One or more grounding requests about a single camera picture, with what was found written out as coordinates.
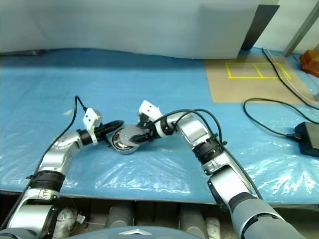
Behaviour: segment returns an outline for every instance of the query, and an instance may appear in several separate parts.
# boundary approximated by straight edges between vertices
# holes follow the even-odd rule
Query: gray cylinder
[[[133,226],[132,202],[118,202],[109,212],[106,228]]]
[[[197,205],[182,205],[179,220],[181,230],[208,239],[206,223]]]

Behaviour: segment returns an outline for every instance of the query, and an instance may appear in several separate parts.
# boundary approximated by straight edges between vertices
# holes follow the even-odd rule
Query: black cable
[[[247,117],[250,118],[255,123],[257,123],[260,126],[262,126],[263,128],[269,130],[272,133],[275,133],[275,134],[278,134],[278,135],[281,135],[281,136],[285,136],[285,137],[288,137],[288,138],[292,138],[292,139],[295,139],[295,140],[300,140],[301,139],[299,135],[289,134],[289,133],[281,133],[281,132],[275,131],[275,130],[269,128],[268,126],[264,125],[260,121],[256,120],[254,117],[252,117],[251,114],[248,113],[247,108],[246,108],[247,103],[251,102],[251,101],[267,101],[267,102],[275,102],[275,103],[286,105],[286,106],[294,109],[295,111],[297,111],[300,115],[302,115],[305,119],[309,120],[310,122],[315,123],[315,124],[319,124],[318,121],[312,120],[311,118],[306,116],[303,112],[301,112],[298,108],[294,107],[291,104],[283,102],[283,101],[271,100],[271,99],[266,99],[266,98],[249,98],[249,99],[245,100],[243,108],[244,108],[244,112],[247,115]]]
[[[212,132],[212,130],[211,130],[209,124],[207,123],[207,121],[205,120],[205,118],[204,118],[201,114],[199,114],[197,111],[206,112],[207,114],[209,114],[209,115],[214,119],[214,121],[215,121],[215,123],[216,123],[216,125],[217,125],[217,128],[218,128],[219,140],[222,142],[222,130],[221,130],[221,127],[220,127],[220,124],[219,124],[217,118],[216,118],[211,112],[209,112],[209,111],[207,111],[207,110],[203,110],[203,109],[196,109],[196,110],[182,109],[182,110],[172,111],[172,112],[170,112],[170,113],[167,113],[167,114],[165,114],[165,115],[159,117],[159,118],[156,119],[155,121],[146,124],[146,125],[143,126],[142,128],[149,128],[149,127],[155,125],[157,122],[161,121],[162,119],[167,118],[168,116],[171,116],[171,115],[173,115],[173,114],[182,113],[182,112],[185,112],[185,113],[188,112],[187,114],[189,114],[189,113],[194,113],[194,114],[198,115],[198,116],[203,120],[203,122],[206,122],[206,127],[207,127],[207,129],[210,131],[210,133],[211,133],[212,136],[213,136],[214,134],[213,134],[213,132]],[[179,117],[178,120],[181,119],[182,117],[184,117],[184,116],[187,115],[187,114],[183,114],[183,116]],[[177,123],[175,122],[175,124],[174,124],[174,131],[175,131],[175,129],[176,129],[176,126],[177,126]]]
[[[266,54],[265,50],[262,48],[262,52],[263,54],[265,55],[265,57],[267,58],[267,60],[270,62],[270,64],[272,65],[272,67],[274,68],[275,72],[276,72],[276,75],[278,76],[278,79],[288,88],[288,90],[290,90],[291,93],[293,93],[299,100],[301,100],[305,105],[315,109],[315,110],[318,110],[319,111],[319,108],[318,107],[315,107],[315,106],[312,106],[311,104],[309,104],[307,101],[305,101],[301,96],[299,96],[293,89],[291,89],[286,82],[283,81],[283,79],[281,78],[281,76],[279,75],[279,72],[276,68],[276,66],[274,65],[274,63],[270,60],[270,58],[268,57],[268,55]]]
[[[210,132],[210,134],[211,134],[212,136],[214,136],[214,133],[213,133],[213,131],[211,130],[211,128],[209,127],[209,124],[208,124],[208,122],[206,121],[206,119],[205,119],[200,113],[198,113],[197,111],[206,112],[206,113],[208,113],[210,116],[212,116],[213,119],[216,119],[215,122],[216,122],[216,124],[217,124],[217,127],[218,127],[220,133],[221,133],[221,127],[220,127],[220,125],[219,125],[219,122],[218,122],[217,118],[216,118],[211,112],[209,112],[209,111],[207,111],[207,110],[202,110],[202,109],[198,109],[198,110],[178,110],[178,111],[173,111],[173,112],[170,112],[170,113],[168,113],[168,114],[166,114],[166,115],[164,115],[164,116],[158,118],[157,120],[153,121],[152,123],[149,123],[146,127],[151,126],[151,125],[157,123],[158,121],[160,121],[161,119],[163,119],[163,118],[165,118],[165,117],[167,117],[167,116],[173,115],[173,114],[175,114],[175,113],[185,112],[185,113],[184,113],[182,116],[180,116],[180,117],[178,118],[178,120],[175,122],[174,128],[173,128],[174,131],[175,131],[176,126],[177,126],[177,123],[178,123],[184,116],[186,116],[186,115],[189,114],[189,113],[194,113],[194,114],[198,115],[198,116],[203,120],[203,122],[205,123],[205,125],[206,125],[208,131]],[[218,139],[216,139],[216,138],[215,138],[215,140],[216,140],[216,142],[223,148],[223,150],[225,150],[225,151],[229,154],[229,156],[234,160],[234,162],[237,164],[237,166],[238,166],[238,167],[240,168],[240,170],[243,172],[243,174],[245,175],[245,177],[247,178],[247,180],[248,180],[249,183],[251,184],[252,188],[253,188],[254,191],[256,192],[258,198],[261,199],[261,200],[263,200],[263,197],[261,196],[261,194],[260,194],[260,192],[259,192],[257,186],[255,185],[255,183],[254,183],[254,181],[251,179],[251,177],[248,175],[248,173],[246,172],[246,170],[244,169],[244,167],[243,167],[243,166],[238,162],[238,160],[229,152],[229,150],[224,146],[224,144],[223,144],[223,142],[222,142],[221,140],[218,140]]]
[[[237,166],[240,168],[240,170],[243,172],[243,174],[245,175],[245,177],[247,178],[247,180],[249,181],[249,183],[251,184],[251,186],[253,187],[254,191],[257,194],[257,197],[261,200],[264,200],[263,197],[261,196],[256,184],[254,183],[254,181],[251,179],[251,177],[248,175],[248,173],[246,172],[246,170],[244,169],[244,167],[238,162],[238,160],[235,158],[234,155],[231,154],[231,152],[229,152],[229,150],[223,145],[223,143],[221,143],[218,139],[215,139],[217,141],[217,143],[229,154],[229,156],[234,160],[234,162],[237,164]]]
[[[215,121],[216,126],[217,126],[217,128],[218,128],[219,141],[220,141],[221,143],[224,143],[224,142],[223,142],[223,138],[222,138],[222,130],[221,130],[220,124],[219,124],[218,119],[216,118],[216,116],[213,115],[212,112],[207,111],[207,110],[204,110],[204,109],[195,109],[195,111],[197,111],[197,112],[205,112],[205,113],[209,114],[209,115],[212,117],[212,119]]]
[[[24,188],[24,190],[22,191],[22,193],[20,194],[18,200],[16,201],[16,203],[14,204],[14,206],[11,208],[10,212],[8,213],[7,217],[5,218],[4,222],[2,223],[1,227],[0,227],[0,230],[3,230],[6,228],[10,218],[12,217],[12,215],[14,214],[16,208],[18,207],[19,203],[21,202],[22,200],[22,197],[24,196],[25,192],[27,191],[27,189],[29,188],[30,184],[32,183],[36,173],[38,172],[39,170],[39,167],[43,161],[43,158],[44,156],[46,155],[46,153],[51,149],[51,147],[56,143],[56,141],[59,140],[59,138],[64,135],[70,128],[71,126],[73,125],[74,121],[75,121],[75,118],[76,118],[76,113],[77,113],[77,101],[80,102],[80,105],[82,106],[83,110],[86,111],[87,110],[87,107],[85,107],[80,99],[80,97],[78,96],[75,96],[74,97],[74,112],[73,112],[73,118],[70,122],[70,124],[67,126],[67,128],[65,128],[65,130],[58,135],[57,138],[55,138],[55,140],[49,145],[49,147],[45,150],[44,154],[42,155],[41,159],[39,160],[36,168],[35,168],[35,171],[33,173],[33,175],[30,176],[30,180],[29,182],[27,183],[26,187]]]

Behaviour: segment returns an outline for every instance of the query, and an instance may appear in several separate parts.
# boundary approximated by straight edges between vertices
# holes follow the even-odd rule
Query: black power adapter
[[[319,157],[319,124],[302,122],[295,127],[295,135],[302,138],[298,140],[301,153]]]

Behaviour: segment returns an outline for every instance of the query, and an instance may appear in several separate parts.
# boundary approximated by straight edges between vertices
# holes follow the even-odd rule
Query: clear plastic sheet
[[[98,109],[103,122],[136,124],[143,100],[163,113],[181,108],[213,112],[228,149],[245,167],[265,200],[319,203],[319,162],[301,155],[294,141],[253,124],[241,104],[211,100],[204,62],[102,50],[55,50],[1,59],[0,189],[21,191],[43,151],[70,122],[73,97]],[[318,113],[298,106],[313,119]],[[283,132],[304,120],[275,104],[251,104],[252,115]],[[79,111],[71,130],[83,128]],[[131,155],[104,143],[73,159],[61,193],[78,197],[214,203],[207,176],[178,135],[158,139]]]

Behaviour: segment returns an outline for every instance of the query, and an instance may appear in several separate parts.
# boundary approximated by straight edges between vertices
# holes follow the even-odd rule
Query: white wall
[[[0,52],[79,47],[230,59],[238,55],[259,0],[0,2]]]
[[[268,24],[256,46],[283,51],[295,36],[300,26],[314,8],[318,0],[280,0],[277,13]],[[319,20],[312,26],[303,40],[295,49],[304,53],[319,43]]]

